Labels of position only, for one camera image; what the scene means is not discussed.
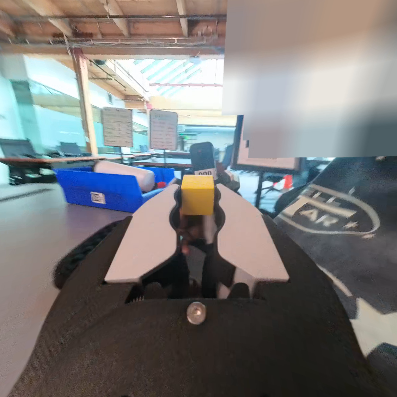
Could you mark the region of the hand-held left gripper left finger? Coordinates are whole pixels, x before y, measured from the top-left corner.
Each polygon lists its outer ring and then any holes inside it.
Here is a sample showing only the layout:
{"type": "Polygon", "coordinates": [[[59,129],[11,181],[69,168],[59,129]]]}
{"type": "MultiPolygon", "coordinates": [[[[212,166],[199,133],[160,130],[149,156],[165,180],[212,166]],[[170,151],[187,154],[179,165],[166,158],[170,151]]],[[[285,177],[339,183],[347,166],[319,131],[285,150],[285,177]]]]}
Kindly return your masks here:
{"type": "Polygon", "coordinates": [[[139,283],[177,251],[171,211],[177,208],[172,184],[143,204],[133,215],[105,276],[106,283],[139,283]]]}

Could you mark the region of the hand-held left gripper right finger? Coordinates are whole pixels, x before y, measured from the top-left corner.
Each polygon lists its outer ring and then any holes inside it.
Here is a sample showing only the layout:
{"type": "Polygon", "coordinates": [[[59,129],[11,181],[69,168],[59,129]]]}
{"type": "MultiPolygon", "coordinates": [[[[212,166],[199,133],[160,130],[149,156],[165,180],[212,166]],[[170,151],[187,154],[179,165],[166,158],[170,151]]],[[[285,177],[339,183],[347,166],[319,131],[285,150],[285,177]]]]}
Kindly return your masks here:
{"type": "Polygon", "coordinates": [[[233,266],[231,282],[219,282],[217,297],[227,298],[237,283],[246,284],[253,296],[258,283],[288,282],[290,277],[261,212],[226,186],[216,187],[225,217],[216,235],[216,249],[220,259],[233,266]]]}

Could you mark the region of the yellow cube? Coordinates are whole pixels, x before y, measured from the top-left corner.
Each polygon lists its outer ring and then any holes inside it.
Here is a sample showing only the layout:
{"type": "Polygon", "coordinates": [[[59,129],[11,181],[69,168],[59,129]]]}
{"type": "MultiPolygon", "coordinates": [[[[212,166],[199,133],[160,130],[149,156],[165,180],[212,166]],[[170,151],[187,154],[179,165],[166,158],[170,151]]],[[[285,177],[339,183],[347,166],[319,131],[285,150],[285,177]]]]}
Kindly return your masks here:
{"type": "Polygon", "coordinates": [[[181,213],[185,216],[211,216],[214,196],[215,185],[211,175],[185,175],[181,184],[181,213]]]}

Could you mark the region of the blue plastic bin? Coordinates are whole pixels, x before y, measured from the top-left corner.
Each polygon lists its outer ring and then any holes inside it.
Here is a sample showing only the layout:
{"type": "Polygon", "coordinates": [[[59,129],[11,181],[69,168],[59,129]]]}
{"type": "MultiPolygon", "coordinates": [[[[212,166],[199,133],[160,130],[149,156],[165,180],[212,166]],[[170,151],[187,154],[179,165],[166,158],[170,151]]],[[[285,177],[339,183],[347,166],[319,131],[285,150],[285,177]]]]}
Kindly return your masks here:
{"type": "Polygon", "coordinates": [[[134,213],[175,179],[174,169],[139,167],[154,174],[154,187],[144,192],[133,175],[94,172],[91,167],[55,170],[69,204],[134,213]]]}

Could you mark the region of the person's right hand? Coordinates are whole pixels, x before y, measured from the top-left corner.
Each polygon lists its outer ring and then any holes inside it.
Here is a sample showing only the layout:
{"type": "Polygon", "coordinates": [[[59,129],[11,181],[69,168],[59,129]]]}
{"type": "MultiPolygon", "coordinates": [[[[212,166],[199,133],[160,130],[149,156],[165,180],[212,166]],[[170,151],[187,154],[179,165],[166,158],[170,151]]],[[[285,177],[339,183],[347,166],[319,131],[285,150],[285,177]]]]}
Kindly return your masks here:
{"type": "Polygon", "coordinates": [[[206,245],[203,227],[203,216],[181,214],[178,234],[180,236],[181,252],[184,255],[189,255],[190,246],[201,249],[206,245]]]}

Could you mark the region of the handwritten whiteboard sign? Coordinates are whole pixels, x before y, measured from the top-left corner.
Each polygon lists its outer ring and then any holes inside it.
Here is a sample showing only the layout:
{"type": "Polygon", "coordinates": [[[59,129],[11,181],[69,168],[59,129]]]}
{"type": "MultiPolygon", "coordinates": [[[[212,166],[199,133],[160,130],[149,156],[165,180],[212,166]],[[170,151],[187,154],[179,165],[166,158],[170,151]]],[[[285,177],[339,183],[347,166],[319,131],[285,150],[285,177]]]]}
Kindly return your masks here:
{"type": "Polygon", "coordinates": [[[149,115],[149,148],[164,151],[176,150],[178,113],[151,109],[149,115]]]}
{"type": "Polygon", "coordinates": [[[105,146],[133,147],[133,112],[131,109],[102,108],[101,120],[105,146]]]}

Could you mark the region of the black framed board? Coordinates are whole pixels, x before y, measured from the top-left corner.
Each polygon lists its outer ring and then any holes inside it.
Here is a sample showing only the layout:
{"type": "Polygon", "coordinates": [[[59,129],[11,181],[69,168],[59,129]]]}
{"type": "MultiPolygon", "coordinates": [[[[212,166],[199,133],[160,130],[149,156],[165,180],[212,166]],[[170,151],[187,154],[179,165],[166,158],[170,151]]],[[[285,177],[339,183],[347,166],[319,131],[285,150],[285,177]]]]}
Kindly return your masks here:
{"type": "Polygon", "coordinates": [[[243,171],[263,171],[281,174],[299,174],[303,171],[302,158],[254,158],[250,157],[250,140],[243,137],[244,116],[238,115],[236,120],[231,168],[243,171]]]}

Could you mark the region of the white foam cylinder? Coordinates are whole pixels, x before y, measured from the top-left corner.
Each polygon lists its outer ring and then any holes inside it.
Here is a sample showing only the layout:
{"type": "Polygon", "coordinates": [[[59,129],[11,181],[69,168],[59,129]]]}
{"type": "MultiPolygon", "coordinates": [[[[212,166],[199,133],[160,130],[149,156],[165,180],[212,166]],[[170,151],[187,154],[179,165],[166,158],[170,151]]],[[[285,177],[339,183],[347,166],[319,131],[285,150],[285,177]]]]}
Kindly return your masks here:
{"type": "Polygon", "coordinates": [[[155,188],[155,174],[151,170],[141,167],[128,166],[107,160],[95,162],[92,171],[95,173],[134,176],[142,192],[149,192],[155,188]]]}

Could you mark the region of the orange white traffic cone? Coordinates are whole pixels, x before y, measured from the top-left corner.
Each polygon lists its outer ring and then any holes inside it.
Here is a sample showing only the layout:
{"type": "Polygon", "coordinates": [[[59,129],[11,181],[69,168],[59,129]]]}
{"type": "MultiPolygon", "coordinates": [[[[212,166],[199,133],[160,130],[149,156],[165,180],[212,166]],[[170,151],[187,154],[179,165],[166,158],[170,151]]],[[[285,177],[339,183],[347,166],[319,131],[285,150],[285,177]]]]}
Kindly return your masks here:
{"type": "Polygon", "coordinates": [[[278,191],[290,190],[293,188],[293,175],[287,174],[279,181],[273,183],[273,187],[278,191]]]}

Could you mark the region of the person's black printed shirt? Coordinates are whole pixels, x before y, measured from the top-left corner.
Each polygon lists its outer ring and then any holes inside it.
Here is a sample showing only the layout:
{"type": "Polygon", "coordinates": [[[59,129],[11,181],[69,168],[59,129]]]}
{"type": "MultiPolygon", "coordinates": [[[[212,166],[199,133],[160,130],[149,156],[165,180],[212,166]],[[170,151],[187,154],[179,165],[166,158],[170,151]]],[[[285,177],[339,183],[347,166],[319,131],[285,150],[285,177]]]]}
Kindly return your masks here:
{"type": "Polygon", "coordinates": [[[396,156],[335,158],[282,199],[275,222],[329,277],[363,355],[396,396],[396,156]]]}

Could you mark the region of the black office chair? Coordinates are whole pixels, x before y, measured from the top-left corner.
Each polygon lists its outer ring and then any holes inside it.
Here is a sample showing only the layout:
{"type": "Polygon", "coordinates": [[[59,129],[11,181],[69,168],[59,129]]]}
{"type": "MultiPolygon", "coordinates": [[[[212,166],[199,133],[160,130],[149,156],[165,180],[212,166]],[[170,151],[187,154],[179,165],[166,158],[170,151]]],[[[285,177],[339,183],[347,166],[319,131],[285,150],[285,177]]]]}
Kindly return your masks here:
{"type": "Polygon", "coordinates": [[[75,142],[60,142],[59,152],[65,157],[88,157],[90,152],[83,152],[75,142]]]}
{"type": "MultiPolygon", "coordinates": [[[[2,159],[5,158],[19,158],[19,159],[38,159],[41,155],[38,154],[29,139],[4,139],[0,140],[2,159]]],[[[23,166],[11,165],[7,162],[2,162],[2,165],[8,167],[9,185],[18,186],[31,183],[43,183],[44,176],[40,172],[38,166],[23,166]]]]}

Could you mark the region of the long wooden table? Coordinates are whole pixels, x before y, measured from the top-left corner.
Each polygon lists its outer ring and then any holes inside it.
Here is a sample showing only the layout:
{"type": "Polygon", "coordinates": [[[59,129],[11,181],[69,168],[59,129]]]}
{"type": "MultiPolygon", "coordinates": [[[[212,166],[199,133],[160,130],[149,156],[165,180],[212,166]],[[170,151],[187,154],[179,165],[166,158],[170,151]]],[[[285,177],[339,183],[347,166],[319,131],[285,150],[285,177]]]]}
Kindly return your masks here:
{"type": "Polygon", "coordinates": [[[33,164],[33,165],[52,165],[68,162],[88,162],[88,161],[109,161],[109,160],[123,160],[122,156],[83,156],[83,157],[58,157],[58,158],[1,158],[0,162],[2,164],[11,166],[17,165],[22,166],[22,164],[33,164]]]}

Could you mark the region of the wooden support post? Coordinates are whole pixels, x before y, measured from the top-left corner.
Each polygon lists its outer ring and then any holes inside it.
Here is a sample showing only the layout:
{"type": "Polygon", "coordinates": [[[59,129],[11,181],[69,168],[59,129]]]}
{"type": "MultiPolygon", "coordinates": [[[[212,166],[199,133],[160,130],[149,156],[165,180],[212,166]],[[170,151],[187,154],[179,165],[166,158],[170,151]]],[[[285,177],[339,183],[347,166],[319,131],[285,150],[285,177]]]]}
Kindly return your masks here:
{"type": "Polygon", "coordinates": [[[89,88],[88,59],[79,48],[72,49],[73,68],[77,79],[82,125],[85,132],[87,151],[98,156],[97,140],[94,128],[91,93],[89,88]]]}

